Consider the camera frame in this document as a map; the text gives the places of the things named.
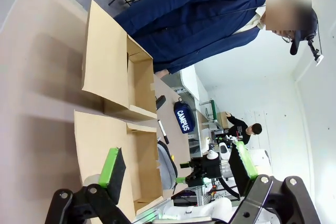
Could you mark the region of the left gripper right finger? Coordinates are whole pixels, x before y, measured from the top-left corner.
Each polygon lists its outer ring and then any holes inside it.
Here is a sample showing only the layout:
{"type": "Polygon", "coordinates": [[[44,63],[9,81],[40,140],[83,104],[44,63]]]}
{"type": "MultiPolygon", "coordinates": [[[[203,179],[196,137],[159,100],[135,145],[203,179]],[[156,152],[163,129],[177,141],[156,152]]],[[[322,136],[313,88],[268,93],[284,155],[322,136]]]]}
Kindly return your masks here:
{"type": "Polygon", "coordinates": [[[283,181],[258,174],[242,142],[232,146],[229,164],[239,194],[244,198],[230,223],[256,223],[262,209],[275,214],[280,223],[320,223],[303,180],[298,176],[283,181]]]}

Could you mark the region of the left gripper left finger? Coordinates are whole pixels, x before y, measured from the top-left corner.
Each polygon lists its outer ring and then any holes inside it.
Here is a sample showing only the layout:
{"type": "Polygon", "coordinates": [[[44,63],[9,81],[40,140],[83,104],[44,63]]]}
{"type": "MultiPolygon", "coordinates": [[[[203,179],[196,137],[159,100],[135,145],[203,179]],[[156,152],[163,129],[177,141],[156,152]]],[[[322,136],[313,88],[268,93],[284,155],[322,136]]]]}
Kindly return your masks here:
{"type": "Polygon", "coordinates": [[[69,189],[55,191],[45,223],[86,223],[99,218],[102,223],[130,223],[117,207],[126,165],[121,148],[111,148],[97,183],[83,186],[74,193],[69,189]]]}

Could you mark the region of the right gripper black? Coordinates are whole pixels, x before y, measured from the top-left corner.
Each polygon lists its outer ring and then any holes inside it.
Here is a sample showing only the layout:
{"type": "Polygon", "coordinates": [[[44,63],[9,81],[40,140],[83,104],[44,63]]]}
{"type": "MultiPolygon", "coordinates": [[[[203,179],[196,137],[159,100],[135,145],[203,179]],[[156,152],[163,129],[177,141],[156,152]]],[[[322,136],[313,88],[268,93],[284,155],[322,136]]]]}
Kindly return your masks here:
{"type": "Polygon", "coordinates": [[[176,184],[187,184],[188,186],[201,186],[203,179],[215,179],[221,177],[221,161],[208,159],[207,157],[192,158],[189,162],[180,163],[180,168],[192,168],[192,172],[186,177],[177,177],[176,184]]]}

